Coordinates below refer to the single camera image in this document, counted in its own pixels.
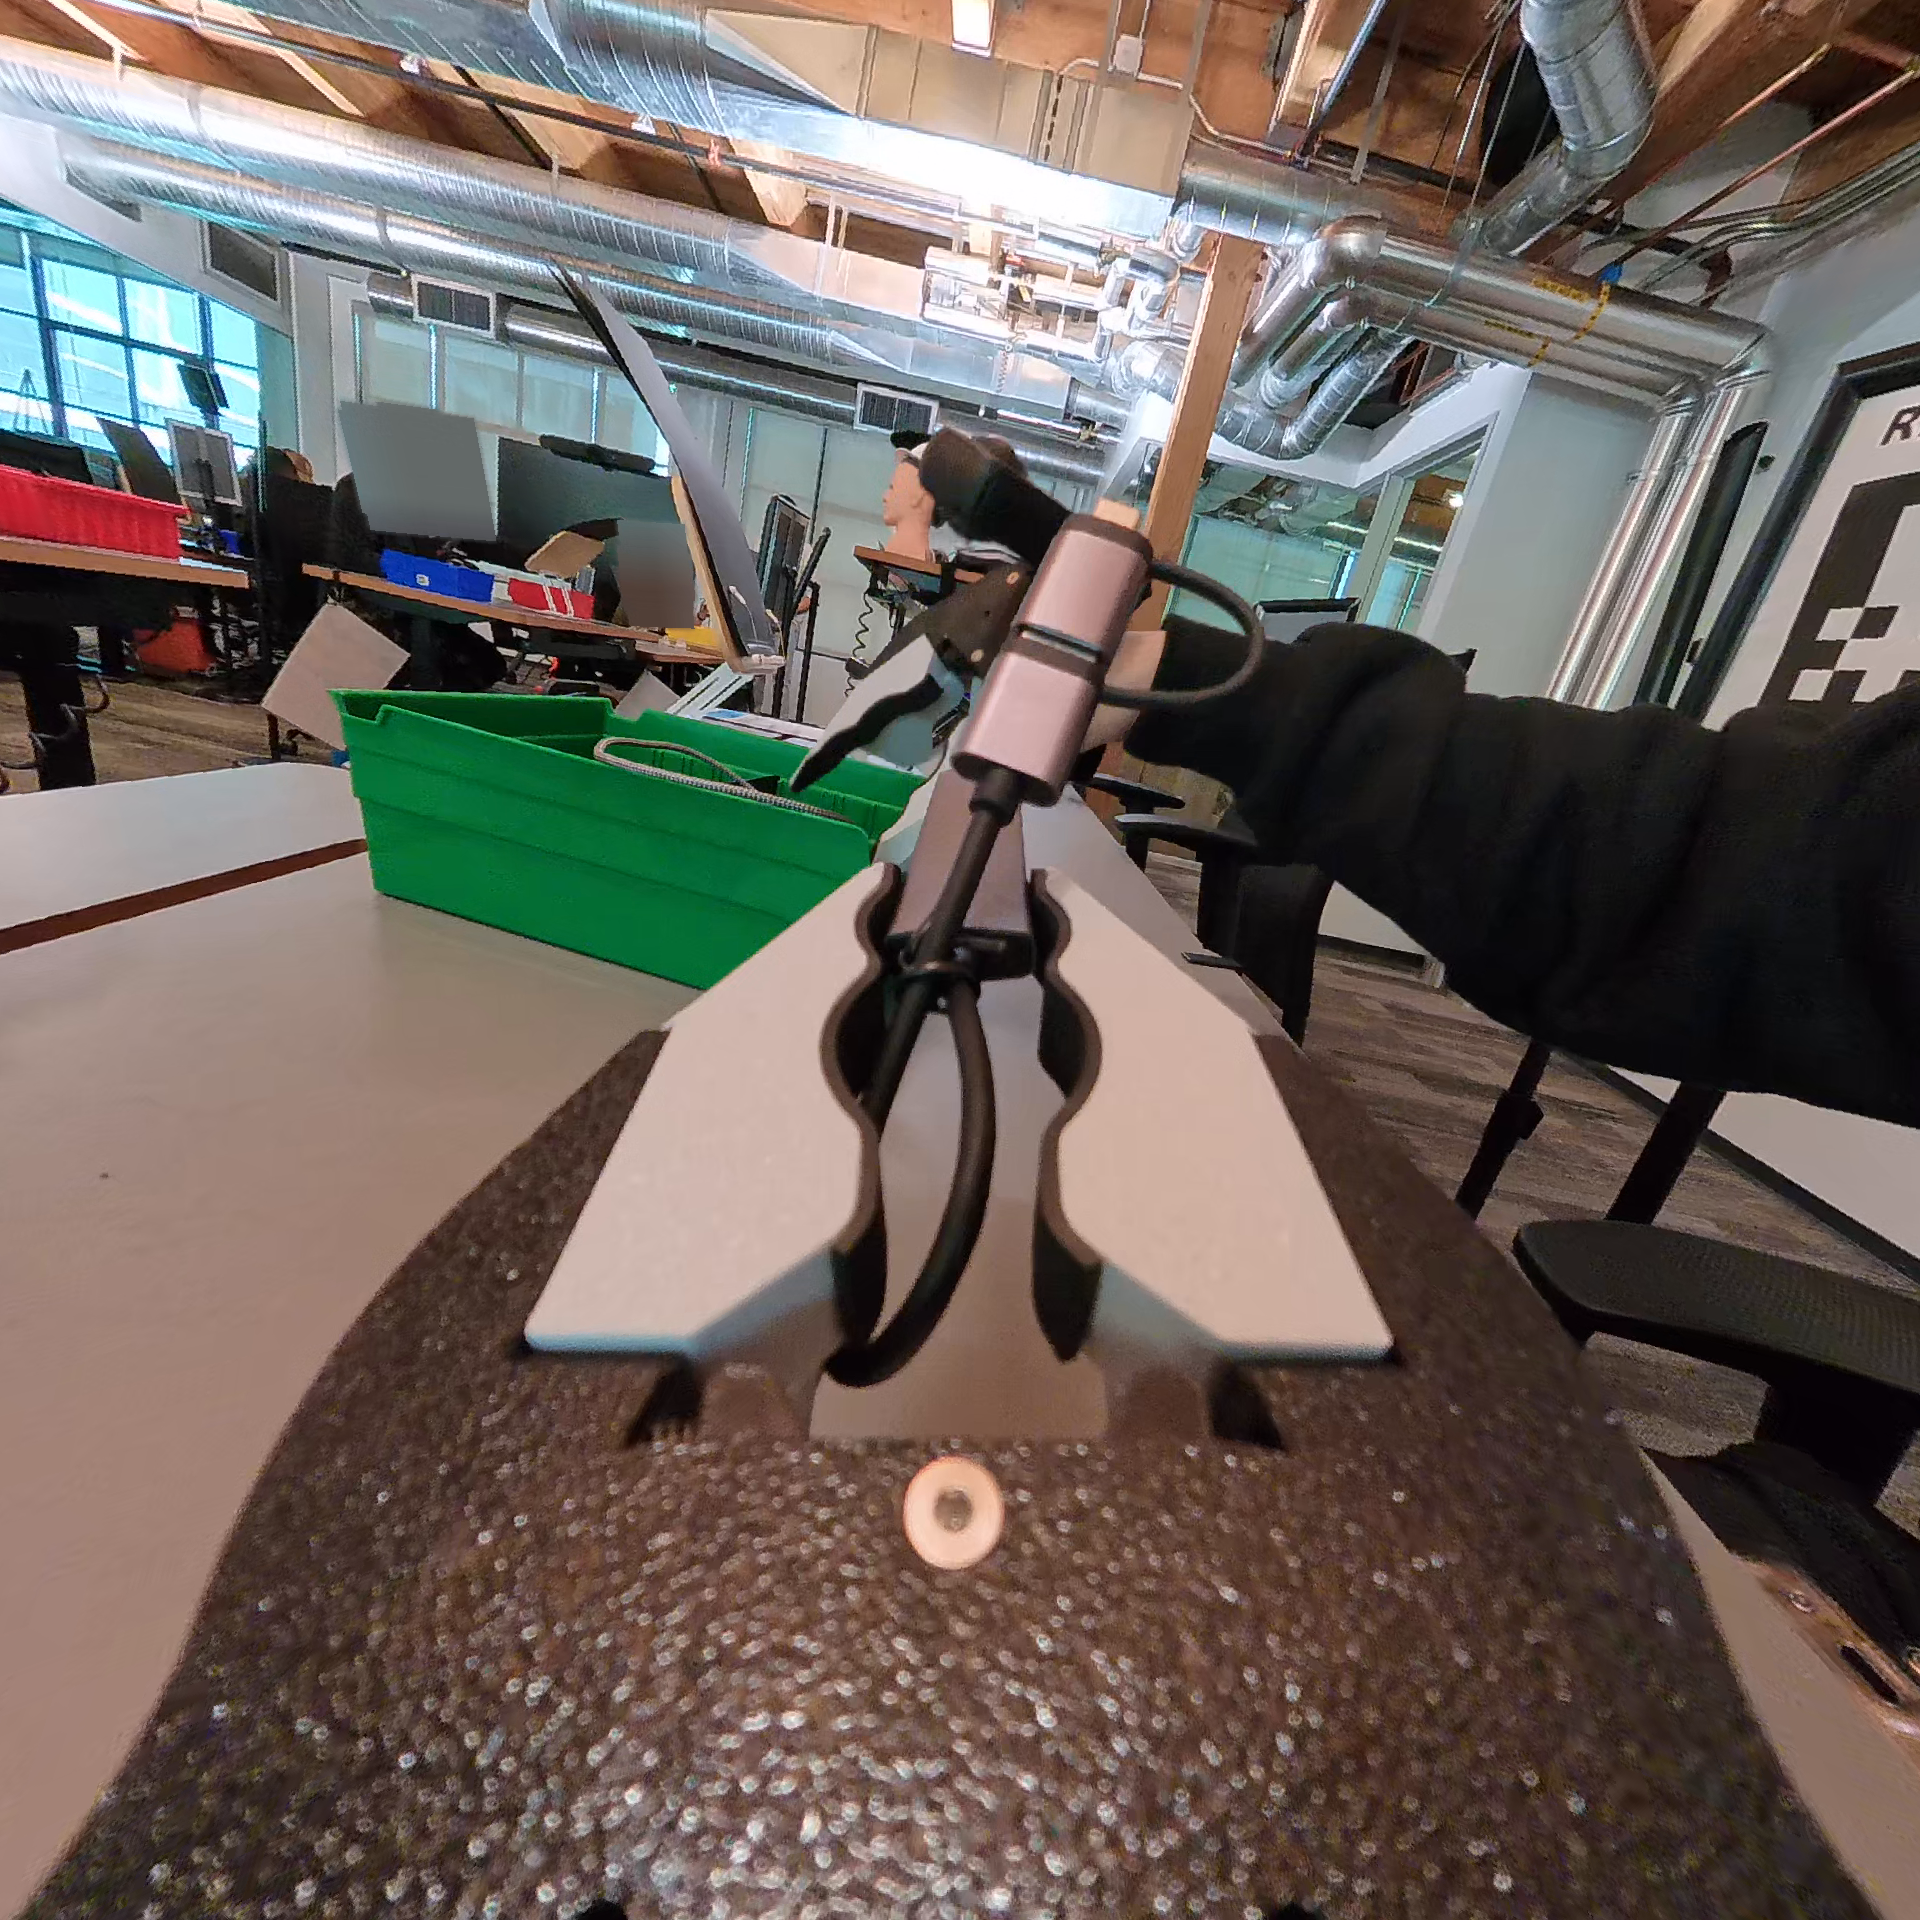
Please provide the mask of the grey usb hub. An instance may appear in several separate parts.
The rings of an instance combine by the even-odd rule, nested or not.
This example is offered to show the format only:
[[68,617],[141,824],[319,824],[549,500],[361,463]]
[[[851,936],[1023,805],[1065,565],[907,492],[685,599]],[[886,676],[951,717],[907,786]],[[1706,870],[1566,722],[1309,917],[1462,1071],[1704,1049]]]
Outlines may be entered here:
[[[1223,612],[1244,637],[1231,676],[1188,689],[1109,685],[1133,612],[1150,586],[1186,589]],[[827,1377],[869,1391],[895,1380],[942,1325],[971,1257],[995,1162],[995,1086],[978,1016],[978,971],[963,952],[977,891],[1001,830],[1019,805],[1059,805],[1085,750],[1097,707],[1117,714],[1203,707],[1236,694],[1260,662],[1260,617],[1223,584],[1157,562],[1117,516],[1069,516],[1039,565],[1006,565],[938,605],[926,631],[995,637],[1001,650],[971,698],[949,769],[971,781],[967,824],[907,958],[900,963],[877,1068],[862,1094],[866,1121],[881,1130],[926,1013],[944,1010],[957,1062],[957,1149],[933,1245],[900,1303],[872,1334],[847,1340]]]

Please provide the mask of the black white wall poster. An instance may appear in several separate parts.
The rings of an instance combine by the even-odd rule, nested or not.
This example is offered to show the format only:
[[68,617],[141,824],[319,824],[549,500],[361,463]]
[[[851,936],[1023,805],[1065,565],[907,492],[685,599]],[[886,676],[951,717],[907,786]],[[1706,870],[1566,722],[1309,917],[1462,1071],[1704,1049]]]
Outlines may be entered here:
[[1754,617],[1760,707],[1863,707],[1917,684],[1917,349],[1843,368]]

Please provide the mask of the large black monitor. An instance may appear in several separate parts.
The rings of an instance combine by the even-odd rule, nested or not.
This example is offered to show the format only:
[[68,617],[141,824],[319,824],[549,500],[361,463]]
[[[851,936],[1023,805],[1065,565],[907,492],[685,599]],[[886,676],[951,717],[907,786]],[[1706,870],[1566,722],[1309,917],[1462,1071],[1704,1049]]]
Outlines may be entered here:
[[496,438],[496,543],[535,551],[602,520],[679,523],[672,482],[639,454]]

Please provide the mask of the silver duct with small vents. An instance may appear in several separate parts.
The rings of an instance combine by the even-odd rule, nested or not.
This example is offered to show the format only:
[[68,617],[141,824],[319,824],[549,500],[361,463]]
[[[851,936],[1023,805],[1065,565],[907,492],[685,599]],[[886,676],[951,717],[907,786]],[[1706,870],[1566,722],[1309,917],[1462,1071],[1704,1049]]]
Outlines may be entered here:
[[[576,314],[560,314],[540,304],[527,301],[494,301],[494,332],[456,328],[447,322],[429,322],[452,338],[480,340],[480,344],[515,344],[527,352],[546,352],[551,359],[572,359],[588,366],[609,366],[607,344],[592,334],[592,328]],[[792,414],[815,414],[822,422],[834,422],[843,427],[872,427],[872,431],[907,431],[917,427],[920,434],[933,431],[938,424],[957,427],[986,427],[1019,442],[1023,434],[1039,444],[1065,444],[1065,447],[1093,447],[1114,444],[1121,427],[1126,424],[1129,409],[1083,382],[1069,382],[1069,401],[1093,403],[1093,409],[1069,409],[1060,416],[1039,416],[1019,414],[1009,403],[995,414],[978,414],[963,406],[951,396],[933,392],[911,392],[886,382],[869,381],[843,381],[809,366],[780,366],[748,352],[727,352],[708,340],[681,340],[646,334],[661,377],[672,388],[764,401]]]

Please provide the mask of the large red plastic bin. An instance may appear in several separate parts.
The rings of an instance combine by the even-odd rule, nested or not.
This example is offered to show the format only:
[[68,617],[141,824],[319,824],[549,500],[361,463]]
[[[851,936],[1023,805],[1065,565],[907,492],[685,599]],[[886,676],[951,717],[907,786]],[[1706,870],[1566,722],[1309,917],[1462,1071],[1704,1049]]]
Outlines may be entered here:
[[3,468],[3,538],[178,562],[178,504]]

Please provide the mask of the grey tilted panel stand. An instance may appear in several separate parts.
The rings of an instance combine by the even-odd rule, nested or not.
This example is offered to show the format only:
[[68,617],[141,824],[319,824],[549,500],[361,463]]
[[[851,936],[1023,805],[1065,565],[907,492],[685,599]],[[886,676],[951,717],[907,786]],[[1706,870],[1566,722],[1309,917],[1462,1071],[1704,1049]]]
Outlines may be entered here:
[[681,520],[700,594],[716,624],[723,658],[740,671],[772,671],[784,658],[784,628],[764,607],[756,547],[746,538],[719,468],[708,454],[703,434],[688,424],[669,377],[659,368],[659,359],[639,328],[615,309],[586,275],[554,267],[551,278],[664,438],[677,515]]

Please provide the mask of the silver air duct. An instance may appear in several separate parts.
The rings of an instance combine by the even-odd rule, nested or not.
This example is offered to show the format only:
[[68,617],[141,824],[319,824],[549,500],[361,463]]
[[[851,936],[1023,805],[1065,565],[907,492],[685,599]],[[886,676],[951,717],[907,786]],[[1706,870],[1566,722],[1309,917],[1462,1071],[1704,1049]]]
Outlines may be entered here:
[[977,255],[923,267],[825,245],[535,165],[3,38],[3,114],[57,133],[67,178],[110,205],[169,205],[286,241],[400,261],[400,229],[456,253],[700,282],[804,314],[1006,334],[1015,314],[1103,306],[1103,270],[1006,274]]

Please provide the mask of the wooden post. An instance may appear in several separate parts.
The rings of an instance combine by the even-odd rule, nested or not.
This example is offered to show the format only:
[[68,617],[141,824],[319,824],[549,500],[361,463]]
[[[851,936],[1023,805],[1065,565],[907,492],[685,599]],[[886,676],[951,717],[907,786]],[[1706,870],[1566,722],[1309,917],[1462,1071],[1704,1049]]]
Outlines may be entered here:
[[1183,381],[1173,396],[1173,416],[1146,508],[1146,538],[1157,562],[1179,562],[1194,504],[1203,482],[1212,422],[1231,388],[1241,328],[1260,282],[1260,245],[1221,234],[1188,338]]

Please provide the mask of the grey leaning board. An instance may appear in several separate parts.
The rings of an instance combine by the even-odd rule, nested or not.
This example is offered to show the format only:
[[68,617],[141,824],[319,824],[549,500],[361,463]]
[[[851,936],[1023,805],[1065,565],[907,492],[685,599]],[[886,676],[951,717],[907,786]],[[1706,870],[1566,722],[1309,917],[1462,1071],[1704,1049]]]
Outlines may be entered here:
[[338,689],[386,689],[409,651],[338,599],[324,599],[262,694],[262,709],[331,753],[346,753]]

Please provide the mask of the silver bent duct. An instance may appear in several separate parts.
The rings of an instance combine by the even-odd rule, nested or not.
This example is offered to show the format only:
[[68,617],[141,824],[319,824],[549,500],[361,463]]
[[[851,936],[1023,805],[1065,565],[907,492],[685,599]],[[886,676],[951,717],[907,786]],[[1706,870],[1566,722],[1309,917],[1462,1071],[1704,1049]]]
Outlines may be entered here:
[[1241,451],[1316,451],[1405,340],[1442,344],[1656,406],[1641,478],[1620,508],[1563,644],[1548,698],[1603,707],[1643,636],[1741,406],[1764,389],[1760,326],[1540,261],[1394,229],[1366,192],[1208,141],[1188,144],[1170,231],[1218,231],[1281,255],[1244,326],[1212,416]]

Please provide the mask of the person's right hand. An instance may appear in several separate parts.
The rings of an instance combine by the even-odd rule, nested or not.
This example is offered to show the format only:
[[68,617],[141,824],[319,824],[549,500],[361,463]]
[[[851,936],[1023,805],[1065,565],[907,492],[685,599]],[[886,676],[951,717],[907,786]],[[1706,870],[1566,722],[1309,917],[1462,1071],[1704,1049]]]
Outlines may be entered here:
[[1103,681],[1101,704],[1083,733],[1083,753],[1117,746],[1129,731],[1136,707],[1121,704],[1121,694],[1126,698],[1150,694],[1155,676],[1162,669],[1162,654],[1164,654],[1164,628],[1126,631],[1121,637],[1117,654]]

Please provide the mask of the green plastic bin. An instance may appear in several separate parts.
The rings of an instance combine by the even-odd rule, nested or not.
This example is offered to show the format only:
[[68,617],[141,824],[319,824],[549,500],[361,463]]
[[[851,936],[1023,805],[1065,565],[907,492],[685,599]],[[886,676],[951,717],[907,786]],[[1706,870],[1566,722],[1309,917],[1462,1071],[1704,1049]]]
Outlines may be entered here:
[[338,689],[371,886],[711,990],[862,872],[920,774],[600,698]]

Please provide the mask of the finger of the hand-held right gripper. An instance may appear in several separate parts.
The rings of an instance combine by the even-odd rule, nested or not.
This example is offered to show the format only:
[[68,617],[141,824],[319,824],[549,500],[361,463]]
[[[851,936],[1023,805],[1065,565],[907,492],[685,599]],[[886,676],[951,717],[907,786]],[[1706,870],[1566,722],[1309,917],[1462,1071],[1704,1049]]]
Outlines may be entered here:
[[938,723],[957,709],[963,676],[933,651],[894,651],[851,685],[822,741],[809,746],[801,769],[785,781],[785,789],[815,789],[855,753],[923,774],[933,759]]

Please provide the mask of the mannequin head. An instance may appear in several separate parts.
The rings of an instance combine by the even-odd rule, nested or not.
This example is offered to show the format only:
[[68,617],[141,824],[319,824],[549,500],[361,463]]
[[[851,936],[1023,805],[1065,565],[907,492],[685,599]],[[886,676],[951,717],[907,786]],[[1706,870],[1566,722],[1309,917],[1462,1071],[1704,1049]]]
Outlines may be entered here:
[[894,434],[895,465],[880,508],[886,551],[911,562],[926,562],[933,557],[938,504],[920,475],[923,444],[926,442],[911,431]]

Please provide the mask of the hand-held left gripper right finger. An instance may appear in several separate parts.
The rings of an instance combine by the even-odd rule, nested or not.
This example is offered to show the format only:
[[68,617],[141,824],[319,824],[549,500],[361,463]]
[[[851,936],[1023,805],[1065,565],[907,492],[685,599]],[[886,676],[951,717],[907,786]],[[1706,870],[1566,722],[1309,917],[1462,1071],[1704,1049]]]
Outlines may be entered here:
[[1103,1371],[1385,1361],[1362,1275],[1267,1037],[1085,886],[1032,872],[1039,1062],[1035,1313]]

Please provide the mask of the black office chair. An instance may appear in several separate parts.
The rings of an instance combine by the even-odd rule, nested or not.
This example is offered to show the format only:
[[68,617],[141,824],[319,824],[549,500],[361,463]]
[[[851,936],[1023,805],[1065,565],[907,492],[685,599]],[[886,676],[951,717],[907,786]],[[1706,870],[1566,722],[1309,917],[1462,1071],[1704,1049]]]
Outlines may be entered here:
[[1194,924],[1200,948],[1267,995],[1281,1032],[1302,1044],[1331,878],[1314,864],[1285,864],[1260,851],[1236,805],[1210,820],[1203,806],[1105,774],[1101,750],[1083,753],[1071,786],[1121,805],[1117,837],[1133,870],[1148,870],[1150,846],[1200,863]]

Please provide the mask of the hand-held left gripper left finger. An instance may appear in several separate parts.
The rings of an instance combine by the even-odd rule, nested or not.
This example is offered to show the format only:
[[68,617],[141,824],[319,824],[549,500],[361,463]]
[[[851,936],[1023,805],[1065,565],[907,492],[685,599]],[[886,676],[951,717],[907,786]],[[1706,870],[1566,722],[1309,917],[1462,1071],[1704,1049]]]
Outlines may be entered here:
[[886,1296],[877,1049],[900,870],[877,863],[659,1036],[523,1321],[540,1354],[764,1368],[816,1391]]

